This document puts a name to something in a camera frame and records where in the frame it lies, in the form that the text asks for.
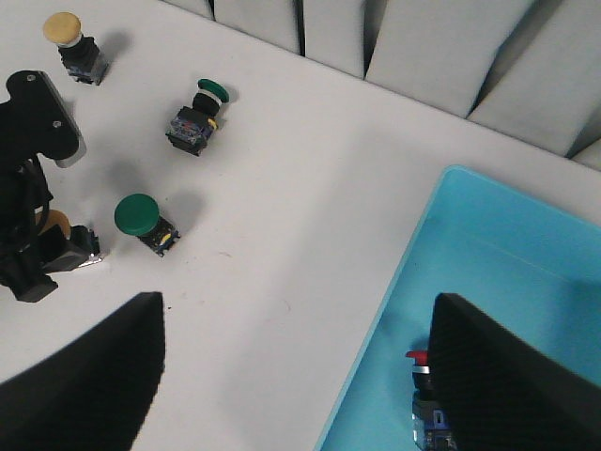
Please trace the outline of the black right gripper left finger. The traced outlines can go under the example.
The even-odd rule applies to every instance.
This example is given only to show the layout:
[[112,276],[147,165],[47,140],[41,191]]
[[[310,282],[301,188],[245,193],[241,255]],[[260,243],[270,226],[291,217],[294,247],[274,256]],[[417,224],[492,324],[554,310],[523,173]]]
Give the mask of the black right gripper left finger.
[[141,292],[1,384],[4,450],[130,450],[164,371],[159,292]]

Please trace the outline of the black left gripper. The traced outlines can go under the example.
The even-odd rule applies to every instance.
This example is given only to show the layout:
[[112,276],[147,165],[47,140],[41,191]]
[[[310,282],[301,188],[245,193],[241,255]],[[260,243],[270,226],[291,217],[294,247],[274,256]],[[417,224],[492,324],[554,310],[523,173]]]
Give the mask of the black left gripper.
[[59,225],[42,233],[51,200],[37,155],[1,173],[1,269],[24,265],[24,275],[8,283],[20,302],[39,302],[58,288],[46,273],[69,272],[89,259],[89,229],[84,225],[73,226],[68,238]]

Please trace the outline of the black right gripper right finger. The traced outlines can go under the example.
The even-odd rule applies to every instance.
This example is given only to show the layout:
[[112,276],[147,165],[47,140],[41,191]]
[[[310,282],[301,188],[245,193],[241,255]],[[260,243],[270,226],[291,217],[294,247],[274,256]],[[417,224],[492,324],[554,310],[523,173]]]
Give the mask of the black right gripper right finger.
[[600,388],[454,293],[437,296],[428,363],[461,450],[597,450]]

